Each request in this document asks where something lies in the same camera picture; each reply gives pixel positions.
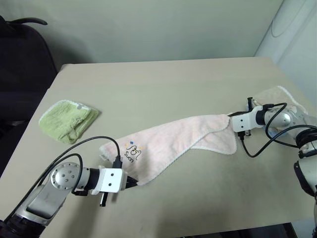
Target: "folded green towel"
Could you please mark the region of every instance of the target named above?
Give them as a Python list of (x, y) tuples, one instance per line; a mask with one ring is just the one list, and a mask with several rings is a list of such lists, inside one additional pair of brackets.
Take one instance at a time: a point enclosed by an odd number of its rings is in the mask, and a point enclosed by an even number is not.
[(42, 131), (66, 144), (74, 143), (96, 119), (99, 111), (70, 100), (51, 106), (40, 118)]

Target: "embroidered logo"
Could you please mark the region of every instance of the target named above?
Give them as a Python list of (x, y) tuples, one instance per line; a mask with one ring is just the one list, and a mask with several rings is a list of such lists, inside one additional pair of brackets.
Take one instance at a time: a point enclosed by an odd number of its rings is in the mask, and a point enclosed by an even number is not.
[(138, 148), (138, 146), (133, 145), (134, 144), (133, 141), (130, 141), (129, 144), (132, 146), (129, 147), (128, 144), (125, 144), (126, 152), (124, 153), (124, 155), (131, 163), (133, 163), (135, 160), (138, 160), (138, 157), (142, 153), (141, 151), (142, 148), (141, 147)]

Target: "white wall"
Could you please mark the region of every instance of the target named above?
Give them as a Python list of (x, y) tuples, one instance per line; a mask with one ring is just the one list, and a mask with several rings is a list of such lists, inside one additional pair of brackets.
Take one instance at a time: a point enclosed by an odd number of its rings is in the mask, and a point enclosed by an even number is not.
[(34, 26), (57, 65), (253, 56), (282, 0), (1, 0)]
[(317, 106), (316, 0), (285, 0), (256, 56), (269, 56)]

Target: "table surface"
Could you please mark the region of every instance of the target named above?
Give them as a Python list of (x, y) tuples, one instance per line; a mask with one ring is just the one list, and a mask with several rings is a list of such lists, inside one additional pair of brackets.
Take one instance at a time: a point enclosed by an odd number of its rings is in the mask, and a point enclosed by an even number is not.
[[(78, 140), (121, 138), (194, 115), (241, 111), (246, 98), (275, 85), (287, 88), (309, 112), (312, 105), (268, 58), (65, 65), (42, 99), (0, 179), (0, 217), (18, 203), (44, 168), (69, 145), (44, 135), (40, 116), (71, 99), (102, 113)], [(267, 138), (254, 129), (252, 152)], [(74, 151), (84, 166), (104, 164), (88, 142)], [(293, 171), (297, 150), (272, 144), (249, 158), (239, 141), (234, 155), (189, 150), (144, 186), (110, 195), (69, 195), (42, 237), (180, 237), (267, 226), (313, 217), (313, 199)]]

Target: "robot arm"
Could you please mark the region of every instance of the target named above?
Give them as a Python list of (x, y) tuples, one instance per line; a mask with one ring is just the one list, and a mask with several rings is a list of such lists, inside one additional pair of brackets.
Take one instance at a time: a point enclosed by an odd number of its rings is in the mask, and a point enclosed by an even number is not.
[(317, 238), (317, 119), (306, 115), (299, 108), (286, 107), (278, 113), (280, 109), (274, 105), (250, 108), (249, 103), (249, 112), (235, 113), (231, 117), (232, 128), (238, 135), (243, 133), (243, 138), (245, 131), (256, 127), (261, 128), (264, 125), (267, 126), (268, 123), (268, 126), (281, 131), (296, 125), (303, 126), (290, 129), (287, 133), (293, 138), (296, 147), (299, 149), (300, 160), (294, 164), (296, 176), (302, 189), (307, 194), (315, 197), (314, 217), (316, 228), (313, 238)]
[[(73, 162), (57, 165), (46, 184), (38, 186), (7, 221), (0, 222), (0, 238), (37, 238), (62, 207), (67, 195), (76, 185), (80, 167)], [(102, 193), (100, 206), (106, 205), (108, 192), (118, 193), (136, 185), (123, 169), (83, 168), (78, 195)]]

